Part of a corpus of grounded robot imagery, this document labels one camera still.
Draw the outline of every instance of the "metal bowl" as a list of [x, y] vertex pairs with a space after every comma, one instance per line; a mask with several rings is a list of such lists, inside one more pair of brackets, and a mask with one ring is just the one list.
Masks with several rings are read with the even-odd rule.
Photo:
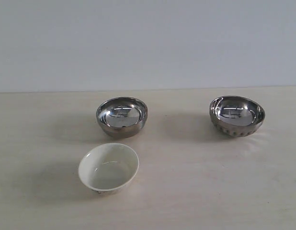
[[113, 138], [129, 138], [145, 125], [148, 109], [145, 103], [133, 97], [117, 97], [99, 106], [98, 124]]
[[218, 130], [232, 137], [245, 137], [262, 125], [265, 112], [250, 99], [223, 96], [211, 102], [210, 117]]

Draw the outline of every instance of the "bowl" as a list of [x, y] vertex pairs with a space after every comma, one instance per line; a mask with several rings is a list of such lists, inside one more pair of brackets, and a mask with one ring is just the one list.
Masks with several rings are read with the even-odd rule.
[[98, 124], [113, 138], [129, 138], [145, 125], [148, 108], [133, 97], [117, 97], [102, 103], [96, 112]]
[[245, 137], [262, 125], [265, 112], [259, 104], [248, 98], [223, 96], [211, 102], [210, 117], [223, 133], [232, 137]]
[[79, 164], [79, 178], [99, 194], [114, 194], [135, 177], [139, 166], [136, 152], [127, 145], [108, 143], [88, 152]]

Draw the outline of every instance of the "white ceramic bowl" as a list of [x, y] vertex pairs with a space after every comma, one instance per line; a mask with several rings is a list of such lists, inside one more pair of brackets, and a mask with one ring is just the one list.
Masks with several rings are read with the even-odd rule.
[[99, 194], [120, 191], [135, 177], [139, 166], [136, 152], [127, 145], [108, 143], [88, 152], [80, 162], [79, 178]]

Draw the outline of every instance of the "table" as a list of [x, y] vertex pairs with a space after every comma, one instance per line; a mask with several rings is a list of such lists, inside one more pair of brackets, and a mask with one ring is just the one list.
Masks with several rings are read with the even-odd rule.
[[[210, 102], [240, 95], [266, 111], [244, 138], [220, 134]], [[148, 106], [133, 183], [98, 196], [81, 158], [113, 142], [96, 108], [116, 96]], [[295, 230], [296, 86], [0, 94], [0, 230]]]

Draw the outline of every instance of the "white wall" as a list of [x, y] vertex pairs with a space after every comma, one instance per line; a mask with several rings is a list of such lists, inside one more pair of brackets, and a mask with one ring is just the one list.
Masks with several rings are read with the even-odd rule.
[[0, 92], [296, 84], [296, 0], [0, 0]]

